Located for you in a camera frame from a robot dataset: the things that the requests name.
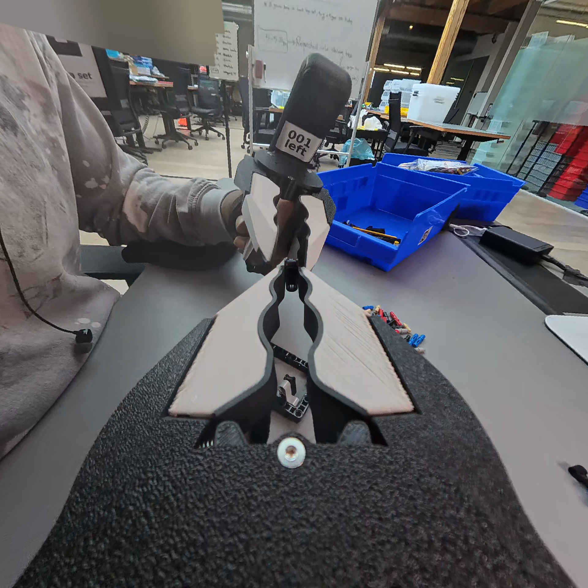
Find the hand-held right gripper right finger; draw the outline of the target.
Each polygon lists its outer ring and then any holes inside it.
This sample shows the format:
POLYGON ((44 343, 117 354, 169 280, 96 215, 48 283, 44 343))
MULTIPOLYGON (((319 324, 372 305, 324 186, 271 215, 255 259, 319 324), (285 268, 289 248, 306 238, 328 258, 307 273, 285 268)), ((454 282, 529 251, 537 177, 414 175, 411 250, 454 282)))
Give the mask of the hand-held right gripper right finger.
POLYGON ((307 354, 315 439, 336 444, 349 423, 363 423, 367 439, 383 435, 377 417, 415 412, 375 318, 306 268, 299 269, 303 325, 312 344, 307 354))

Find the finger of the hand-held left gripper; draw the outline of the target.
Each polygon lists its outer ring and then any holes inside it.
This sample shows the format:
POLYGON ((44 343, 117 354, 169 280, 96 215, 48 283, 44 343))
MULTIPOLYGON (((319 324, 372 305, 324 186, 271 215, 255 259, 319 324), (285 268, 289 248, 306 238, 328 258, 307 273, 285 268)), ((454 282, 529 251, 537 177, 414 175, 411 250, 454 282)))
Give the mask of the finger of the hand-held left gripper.
POLYGON ((251 273, 267 275, 274 266, 278 227, 277 202, 280 188, 263 175, 252 175, 251 186, 242 203, 242 217, 248 238, 242 251, 246 269, 251 273))
POLYGON ((312 270, 318 261, 330 230, 324 202, 313 195, 301 195, 302 221, 297 234, 298 265, 312 270))

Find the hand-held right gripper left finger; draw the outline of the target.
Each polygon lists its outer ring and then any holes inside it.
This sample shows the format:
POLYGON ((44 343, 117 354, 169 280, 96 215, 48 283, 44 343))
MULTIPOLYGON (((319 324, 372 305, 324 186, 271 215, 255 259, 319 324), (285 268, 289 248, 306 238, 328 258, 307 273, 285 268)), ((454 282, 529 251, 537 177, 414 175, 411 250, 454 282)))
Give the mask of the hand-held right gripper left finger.
POLYGON ((284 296, 279 266, 215 315, 171 401, 170 417, 208 421, 203 439, 232 421, 251 443, 268 443, 277 398, 271 342, 284 296))

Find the black building frame assembly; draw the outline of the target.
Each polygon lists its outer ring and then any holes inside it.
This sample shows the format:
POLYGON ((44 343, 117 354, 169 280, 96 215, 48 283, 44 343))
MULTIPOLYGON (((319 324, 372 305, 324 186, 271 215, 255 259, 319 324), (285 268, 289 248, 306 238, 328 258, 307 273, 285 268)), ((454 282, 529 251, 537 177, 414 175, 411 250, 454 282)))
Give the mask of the black building frame assembly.
POLYGON ((277 378, 274 411, 293 423, 299 423, 309 407, 306 382, 309 375, 308 363, 271 343, 277 378))

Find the cluster of mixed small parts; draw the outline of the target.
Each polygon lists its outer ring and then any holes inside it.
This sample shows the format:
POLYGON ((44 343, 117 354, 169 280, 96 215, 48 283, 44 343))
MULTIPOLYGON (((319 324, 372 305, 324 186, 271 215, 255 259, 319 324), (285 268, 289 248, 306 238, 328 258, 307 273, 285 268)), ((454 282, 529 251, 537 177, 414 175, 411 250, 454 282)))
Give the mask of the cluster of mixed small parts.
POLYGON ((587 490, 587 469, 582 465, 569 465, 565 462, 558 462, 558 465, 565 469, 577 483, 587 490))

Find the person's left forearm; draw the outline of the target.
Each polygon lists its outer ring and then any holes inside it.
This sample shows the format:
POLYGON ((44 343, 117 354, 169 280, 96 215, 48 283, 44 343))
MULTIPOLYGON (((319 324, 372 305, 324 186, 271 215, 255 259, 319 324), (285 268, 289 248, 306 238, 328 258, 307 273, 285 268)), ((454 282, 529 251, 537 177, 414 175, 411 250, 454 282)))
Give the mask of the person's left forearm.
POLYGON ((181 245, 232 243, 239 191, 202 178, 181 185, 123 152, 75 178, 79 228, 110 245, 168 240, 181 245))

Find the grey desk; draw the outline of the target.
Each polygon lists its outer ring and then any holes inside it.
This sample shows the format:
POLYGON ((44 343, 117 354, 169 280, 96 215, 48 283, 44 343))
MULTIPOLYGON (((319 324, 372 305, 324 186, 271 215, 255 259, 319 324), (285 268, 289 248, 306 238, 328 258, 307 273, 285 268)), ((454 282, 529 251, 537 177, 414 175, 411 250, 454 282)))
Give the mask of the grey desk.
POLYGON ((326 246, 328 284, 370 320, 415 405, 379 443, 325 433, 289 469, 168 408, 212 317, 261 279, 240 257, 147 267, 67 390, 1 462, 1 587, 587 587, 587 365, 545 313, 442 232, 390 272, 326 246))

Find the person's left hand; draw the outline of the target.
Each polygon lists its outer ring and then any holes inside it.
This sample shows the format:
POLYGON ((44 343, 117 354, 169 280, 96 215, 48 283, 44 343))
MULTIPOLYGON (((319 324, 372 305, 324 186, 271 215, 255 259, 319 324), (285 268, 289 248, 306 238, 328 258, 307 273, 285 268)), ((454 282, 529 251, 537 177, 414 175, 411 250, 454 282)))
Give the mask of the person's left hand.
POLYGON ((245 196, 240 189, 228 192, 220 206, 221 215, 229 236, 233 238, 233 244, 242 253, 249 243, 249 232, 242 214, 242 205, 245 196))

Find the heap of building parts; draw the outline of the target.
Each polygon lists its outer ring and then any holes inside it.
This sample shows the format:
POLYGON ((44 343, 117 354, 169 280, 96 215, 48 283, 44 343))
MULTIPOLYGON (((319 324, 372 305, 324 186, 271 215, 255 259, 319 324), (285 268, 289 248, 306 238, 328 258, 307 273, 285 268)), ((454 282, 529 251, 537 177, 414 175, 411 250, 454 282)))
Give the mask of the heap of building parts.
POLYGON ((386 233, 386 231, 382 228, 375 228, 371 225, 366 228, 361 228, 360 226, 357 226, 357 225, 351 223, 349 220, 347 220, 344 223, 344 225, 351 228, 351 229, 359 231, 365 235, 369 235, 374 238, 383 240, 387 243, 391 243, 392 245, 399 245, 401 242, 400 238, 398 238, 397 236, 386 233))

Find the pile of small connector pins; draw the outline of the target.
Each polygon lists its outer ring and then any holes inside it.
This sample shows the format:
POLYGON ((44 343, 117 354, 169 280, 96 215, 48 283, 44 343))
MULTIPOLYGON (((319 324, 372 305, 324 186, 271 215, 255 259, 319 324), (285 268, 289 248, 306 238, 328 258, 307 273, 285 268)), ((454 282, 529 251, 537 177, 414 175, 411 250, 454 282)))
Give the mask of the pile of small connector pins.
POLYGON ((423 342, 426 338, 425 334, 415 333, 405 322, 402 322, 396 313, 387 311, 381 305, 365 305, 362 310, 368 316, 377 316, 383 320, 389 327, 391 327, 397 334, 411 346, 415 351, 421 355, 425 353, 423 342))

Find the whiteboard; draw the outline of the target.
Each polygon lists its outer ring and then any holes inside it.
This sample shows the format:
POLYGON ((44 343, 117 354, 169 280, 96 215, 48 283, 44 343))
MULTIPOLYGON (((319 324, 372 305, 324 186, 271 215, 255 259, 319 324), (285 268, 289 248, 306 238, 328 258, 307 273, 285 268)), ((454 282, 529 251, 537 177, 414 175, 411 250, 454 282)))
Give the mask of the whiteboard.
POLYGON ((378 1, 254 1, 253 61, 264 64, 258 87, 290 91, 302 61, 324 55, 352 80, 358 99, 378 1))

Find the teal plastic bag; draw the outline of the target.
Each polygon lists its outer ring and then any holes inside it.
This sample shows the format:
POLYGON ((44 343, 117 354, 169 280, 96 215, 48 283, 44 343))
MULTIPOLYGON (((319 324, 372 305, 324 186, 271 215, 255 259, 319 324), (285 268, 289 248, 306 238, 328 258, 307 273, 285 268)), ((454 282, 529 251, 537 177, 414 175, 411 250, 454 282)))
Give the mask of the teal plastic bag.
MULTIPOLYGON (((351 140, 347 140, 339 155, 339 165, 345 165, 348 160, 346 155, 349 152, 351 140)), ((368 162, 374 162, 375 157, 371 150, 370 144, 364 138, 356 137, 353 142, 352 161, 350 165, 362 165, 368 162)))

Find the blue plastic bin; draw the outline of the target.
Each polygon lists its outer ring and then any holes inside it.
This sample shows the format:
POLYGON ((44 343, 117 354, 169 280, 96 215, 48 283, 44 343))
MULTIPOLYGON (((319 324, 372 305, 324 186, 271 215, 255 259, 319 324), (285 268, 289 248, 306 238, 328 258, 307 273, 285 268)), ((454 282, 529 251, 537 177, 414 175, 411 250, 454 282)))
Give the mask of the blue plastic bin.
POLYGON ((387 153, 378 165, 387 172, 394 170, 394 176, 399 176, 411 184, 431 189, 440 194, 447 190, 449 183, 459 184, 460 188, 453 187, 454 193, 458 195, 449 219, 477 221, 482 224, 491 223, 496 220, 500 212, 511 202, 524 184, 524 181, 514 176, 481 164, 469 164, 476 166, 476 171, 472 174, 461 176, 409 171, 398 167, 398 164, 402 162, 417 158, 433 157, 387 153))
POLYGON ((444 227, 457 193, 449 183, 440 194, 394 176, 378 164, 321 172, 336 206, 326 244, 383 271, 389 271, 429 242, 444 227), (401 239, 399 245, 365 235, 344 225, 382 228, 401 239))

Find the black office chair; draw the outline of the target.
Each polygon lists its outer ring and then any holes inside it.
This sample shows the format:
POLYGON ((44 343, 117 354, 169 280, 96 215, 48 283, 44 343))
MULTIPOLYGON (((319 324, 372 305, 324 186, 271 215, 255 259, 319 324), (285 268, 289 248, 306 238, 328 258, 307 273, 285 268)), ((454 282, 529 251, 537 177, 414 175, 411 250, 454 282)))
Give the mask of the black office chair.
POLYGON ((192 136, 182 134, 177 130, 175 122, 181 118, 188 118, 190 115, 190 106, 187 97, 188 83, 187 74, 189 70, 181 64, 174 63, 168 68, 166 74, 171 80, 171 86, 157 86, 159 113, 164 123, 164 133, 154 135, 152 138, 156 145, 161 149, 166 148, 167 142, 184 142, 188 150, 192 150, 192 141, 196 146, 197 139, 192 136))
POLYGON ((198 77, 197 90, 195 92, 195 107, 192 113, 201 122, 201 126, 195 129, 199 136, 205 133, 205 140, 209 140, 209 132, 216 133, 218 137, 226 140, 224 134, 213 126, 213 123, 222 120, 223 108, 219 81, 209 77, 198 77))

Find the clear bag of parts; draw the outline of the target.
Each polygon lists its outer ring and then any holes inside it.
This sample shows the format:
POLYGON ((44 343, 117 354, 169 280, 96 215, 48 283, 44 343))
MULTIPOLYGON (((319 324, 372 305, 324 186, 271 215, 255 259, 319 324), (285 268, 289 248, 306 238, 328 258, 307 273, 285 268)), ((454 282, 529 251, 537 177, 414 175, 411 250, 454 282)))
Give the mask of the clear bag of parts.
POLYGON ((476 166, 459 160, 417 158, 398 164, 401 169, 426 173, 441 173, 448 175, 469 175, 476 171, 476 166))

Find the wooden top table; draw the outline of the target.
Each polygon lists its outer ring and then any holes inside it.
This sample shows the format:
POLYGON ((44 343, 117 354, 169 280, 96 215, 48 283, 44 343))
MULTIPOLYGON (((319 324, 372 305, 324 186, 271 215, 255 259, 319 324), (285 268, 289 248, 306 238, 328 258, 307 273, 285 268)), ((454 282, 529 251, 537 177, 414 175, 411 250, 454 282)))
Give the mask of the wooden top table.
POLYGON ((416 121, 405 117, 401 117, 400 120, 401 126, 408 125, 410 130, 409 141, 404 151, 402 151, 404 155, 409 154, 412 149, 411 145, 417 136, 425 138, 428 141, 439 138, 443 134, 449 134, 459 138, 462 141, 462 147, 458 154, 459 160, 466 160, 475 142, 497 141, 501 143, 511 138, 510 135, 499 133, 495 130, 476 129, 444 122, 416 121))

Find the black power adapter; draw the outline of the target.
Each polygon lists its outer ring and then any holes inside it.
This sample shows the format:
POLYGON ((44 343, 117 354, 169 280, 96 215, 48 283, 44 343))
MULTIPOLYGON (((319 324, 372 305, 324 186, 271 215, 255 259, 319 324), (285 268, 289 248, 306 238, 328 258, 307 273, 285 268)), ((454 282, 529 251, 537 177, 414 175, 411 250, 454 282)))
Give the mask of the black power adapter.
POLYGON ((479 244, 526 265, 538 264, 549 256, 553 245, 506 226, 488 227, 479 244))

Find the white book stand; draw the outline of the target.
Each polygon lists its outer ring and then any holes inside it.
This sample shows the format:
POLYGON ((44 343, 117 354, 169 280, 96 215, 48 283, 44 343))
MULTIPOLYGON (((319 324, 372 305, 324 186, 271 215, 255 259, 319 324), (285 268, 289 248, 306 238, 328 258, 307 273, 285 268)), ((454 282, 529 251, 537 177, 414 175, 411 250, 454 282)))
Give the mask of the white book stand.
POLYGON ((547 315, 545 326, 587 364, 587 315, 547 315))

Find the person's torso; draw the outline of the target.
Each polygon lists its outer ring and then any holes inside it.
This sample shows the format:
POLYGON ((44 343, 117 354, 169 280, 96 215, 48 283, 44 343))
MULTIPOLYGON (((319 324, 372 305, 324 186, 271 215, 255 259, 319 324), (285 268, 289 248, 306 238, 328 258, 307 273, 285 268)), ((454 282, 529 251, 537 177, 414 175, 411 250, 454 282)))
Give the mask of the person's torso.
POLYGON ((1 457, 36 425, 97 340, 116 290, 82 273, 79 229, 104 232, 118 148, 45 35, 1 24, 1 457))

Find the white marker sign board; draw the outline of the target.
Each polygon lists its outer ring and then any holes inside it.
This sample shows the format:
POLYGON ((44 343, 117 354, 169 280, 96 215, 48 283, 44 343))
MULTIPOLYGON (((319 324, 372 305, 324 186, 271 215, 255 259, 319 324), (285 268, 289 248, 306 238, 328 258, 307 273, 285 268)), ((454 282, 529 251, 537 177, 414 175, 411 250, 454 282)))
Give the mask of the white marker sign board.
POLYGON ((92 99, 106 99, 107 93, 91 46, 50 35, 46 37, 65 70, 86 94, 92 99))

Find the rack of red storage bins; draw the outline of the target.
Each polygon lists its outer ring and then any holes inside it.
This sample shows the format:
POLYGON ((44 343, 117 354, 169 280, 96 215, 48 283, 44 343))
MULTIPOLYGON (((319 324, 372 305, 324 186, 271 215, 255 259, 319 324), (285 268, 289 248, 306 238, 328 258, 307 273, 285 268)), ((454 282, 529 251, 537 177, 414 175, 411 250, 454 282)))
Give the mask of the rack of red storage bins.
POLYGON ((587 215, 587 126, 534 120, 518 155, 528 191, 587 215))

